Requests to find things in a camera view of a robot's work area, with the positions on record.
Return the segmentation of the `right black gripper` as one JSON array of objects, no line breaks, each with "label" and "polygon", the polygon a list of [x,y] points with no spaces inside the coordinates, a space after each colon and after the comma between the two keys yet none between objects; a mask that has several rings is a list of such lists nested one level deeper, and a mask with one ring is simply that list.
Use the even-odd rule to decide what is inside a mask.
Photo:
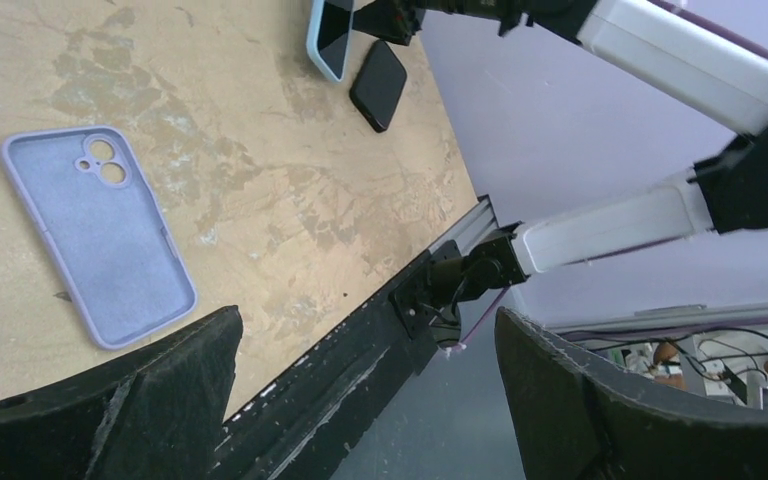
[{"label": "right black gripper", "polygon": [[415,1],[375,0],[354,12],[352,29],[393,45],[409,46],[424,10]]}]

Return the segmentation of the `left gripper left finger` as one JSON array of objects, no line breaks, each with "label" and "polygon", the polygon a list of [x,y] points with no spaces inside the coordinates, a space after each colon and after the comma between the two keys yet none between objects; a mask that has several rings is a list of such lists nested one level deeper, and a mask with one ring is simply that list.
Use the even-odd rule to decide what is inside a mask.
[{"label": "left gripper left finger", "polygon": [[243,322],[222,307],[147,346],[0,400],[0,479],[204,479]]}]

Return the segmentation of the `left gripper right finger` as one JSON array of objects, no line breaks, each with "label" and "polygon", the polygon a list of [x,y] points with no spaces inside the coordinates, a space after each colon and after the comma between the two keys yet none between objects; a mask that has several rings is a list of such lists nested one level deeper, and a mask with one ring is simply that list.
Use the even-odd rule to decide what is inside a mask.
[{"label": "left gripper right finger", "polygon": [[768,410],[632,373],[501,308],[495,348],[529,479],[768,479]]}]

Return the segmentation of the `lilac phone case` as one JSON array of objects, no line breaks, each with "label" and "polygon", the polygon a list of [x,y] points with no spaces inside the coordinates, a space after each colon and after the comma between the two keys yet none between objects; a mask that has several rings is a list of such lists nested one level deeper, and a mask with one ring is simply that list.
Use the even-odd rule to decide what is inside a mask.
[{"label": "lilac phone case", "polygon": [[194,310],[194,283],[120,131],[20,133],[1,158],[96,345],[122,349]]}]

